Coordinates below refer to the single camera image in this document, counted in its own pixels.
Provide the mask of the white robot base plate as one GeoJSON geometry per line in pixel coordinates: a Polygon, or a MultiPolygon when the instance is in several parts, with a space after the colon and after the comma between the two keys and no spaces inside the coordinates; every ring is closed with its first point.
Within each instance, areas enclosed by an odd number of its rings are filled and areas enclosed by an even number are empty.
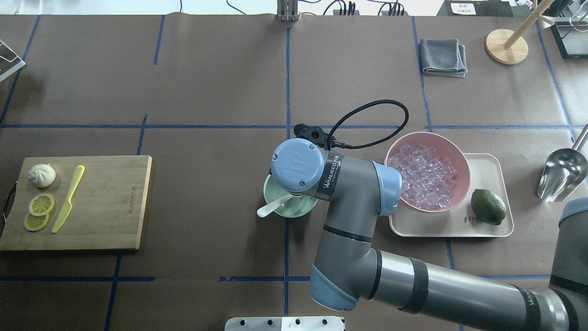
{"type": "Polygon", "coordinates": [[[225,331],[345,331],[337,316],[284,316],[229,318],[225,331]]]}

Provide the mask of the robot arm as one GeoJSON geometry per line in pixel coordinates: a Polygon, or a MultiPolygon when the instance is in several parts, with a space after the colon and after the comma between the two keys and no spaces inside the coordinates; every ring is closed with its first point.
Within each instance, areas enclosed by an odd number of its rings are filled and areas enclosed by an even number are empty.
{"type": "Polygon", "coordinates": [[[549,285],[503,284],[371,247],[379,216],[400,198],[397,170],[292,138],[271,157],[271,175],[289,193],[329,203],[310,277],[318,304],[351,311],[359,299],[487,331],[587,329],[587,199],[565,206],[549,285]]]}

